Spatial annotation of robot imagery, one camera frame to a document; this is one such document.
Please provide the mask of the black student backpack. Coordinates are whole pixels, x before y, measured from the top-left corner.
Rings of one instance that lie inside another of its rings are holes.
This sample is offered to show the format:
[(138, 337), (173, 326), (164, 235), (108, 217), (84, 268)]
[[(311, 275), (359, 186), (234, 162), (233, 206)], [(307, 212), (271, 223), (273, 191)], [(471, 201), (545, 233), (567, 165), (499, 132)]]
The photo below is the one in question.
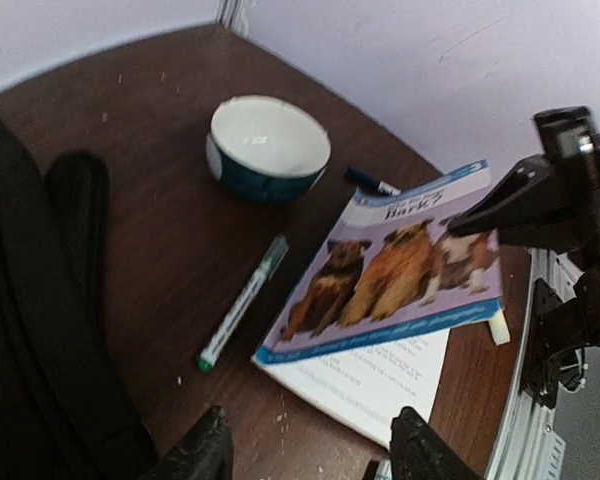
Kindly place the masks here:
[(41, 172), (0, 119), (0, 479), (137, 479), (157, 454), (106, 345), (109, 174)]

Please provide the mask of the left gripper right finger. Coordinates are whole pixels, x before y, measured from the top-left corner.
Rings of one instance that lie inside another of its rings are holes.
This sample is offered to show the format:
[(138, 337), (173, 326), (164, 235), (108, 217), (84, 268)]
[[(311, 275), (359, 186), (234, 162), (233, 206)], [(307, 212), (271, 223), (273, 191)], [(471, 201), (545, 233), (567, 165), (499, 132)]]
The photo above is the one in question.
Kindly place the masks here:
[(481, 479), (410, 406), (392, 420), (389, 455), (393, 479)]

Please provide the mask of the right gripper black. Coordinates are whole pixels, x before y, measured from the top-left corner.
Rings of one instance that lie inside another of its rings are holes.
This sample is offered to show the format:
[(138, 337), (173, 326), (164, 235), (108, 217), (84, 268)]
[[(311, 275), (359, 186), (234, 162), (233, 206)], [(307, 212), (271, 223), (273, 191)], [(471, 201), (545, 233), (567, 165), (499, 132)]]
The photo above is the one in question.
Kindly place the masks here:
[(576, 297), (585, 345), (600, 343), (600, 146), (583, 106), (540, 112), (534, 122), (544, 148), (517, 162), (477, 204), (454, 216), (455, 236), (496, 230), (502, 244), (582, 249), (584, 273)]

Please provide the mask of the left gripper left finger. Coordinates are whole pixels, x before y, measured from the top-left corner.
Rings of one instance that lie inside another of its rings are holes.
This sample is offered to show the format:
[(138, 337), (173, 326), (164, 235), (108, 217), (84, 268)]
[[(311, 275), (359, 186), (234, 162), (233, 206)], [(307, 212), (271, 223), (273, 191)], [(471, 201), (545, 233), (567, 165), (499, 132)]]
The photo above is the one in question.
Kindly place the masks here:
[(231, 480), (232, 429), (226, 411), (211, 406), (142, 479)]

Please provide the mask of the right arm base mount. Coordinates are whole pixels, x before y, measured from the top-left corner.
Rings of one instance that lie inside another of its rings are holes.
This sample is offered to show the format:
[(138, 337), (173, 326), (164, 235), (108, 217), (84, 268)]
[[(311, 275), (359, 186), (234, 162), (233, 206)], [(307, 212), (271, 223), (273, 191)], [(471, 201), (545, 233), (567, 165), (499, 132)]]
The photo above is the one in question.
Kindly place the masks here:
[(563, 358), (586, 344), (584, 316), (577, 298), (563, 302), (544, 279), (533, 284), (529, 313), (521, 389), (553, 409)]

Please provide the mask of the dog picture book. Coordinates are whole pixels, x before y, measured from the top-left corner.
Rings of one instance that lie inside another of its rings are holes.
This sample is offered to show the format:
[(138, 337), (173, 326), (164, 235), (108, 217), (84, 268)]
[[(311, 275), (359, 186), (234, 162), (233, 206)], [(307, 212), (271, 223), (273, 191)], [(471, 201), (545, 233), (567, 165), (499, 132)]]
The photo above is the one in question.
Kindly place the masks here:
[(403, 407), (428, 417), (450, 330), (503, 317), (496, 232), (448, 231), (490, 185), (481, 160), (395, 196), (356, 193), (255, 365), (381, 446)]

